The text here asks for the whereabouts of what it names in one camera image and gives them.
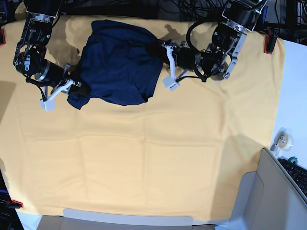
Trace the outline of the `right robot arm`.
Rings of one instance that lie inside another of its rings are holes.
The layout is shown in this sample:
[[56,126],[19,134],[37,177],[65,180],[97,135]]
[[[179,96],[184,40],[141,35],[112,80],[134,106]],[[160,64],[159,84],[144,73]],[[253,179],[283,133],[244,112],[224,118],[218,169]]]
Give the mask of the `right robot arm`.
[[43,102],[59,92],[81,96],[91,92],[77,73],[70,71],[70,63],[60,67],[45,58],[53,27],[61,16],[62,4],[61,0],[26,2],[28,16],[13,59],[13,65],[25,81],[40,90]]

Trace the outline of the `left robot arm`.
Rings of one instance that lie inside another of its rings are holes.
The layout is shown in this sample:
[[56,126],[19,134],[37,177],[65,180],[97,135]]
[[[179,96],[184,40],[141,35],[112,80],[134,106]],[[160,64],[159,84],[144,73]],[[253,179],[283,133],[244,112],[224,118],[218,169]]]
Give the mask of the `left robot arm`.
[[208,78],[222,81],[230,77],[237,58],[247,37],[247,31],[253,31],[265,0],[228,0],[221,19],[215,28],[212,41],[204,50],[198,50],[191,41],[193,29],[205,23],[207,19],[195,22],[186,33],[186,40],[180,44],[174,40],[162,40],[147,45],[149,53],[169,66],[169,76],[163,83],[166,88],[175,89],[180,81],[193,78],[206,82]]

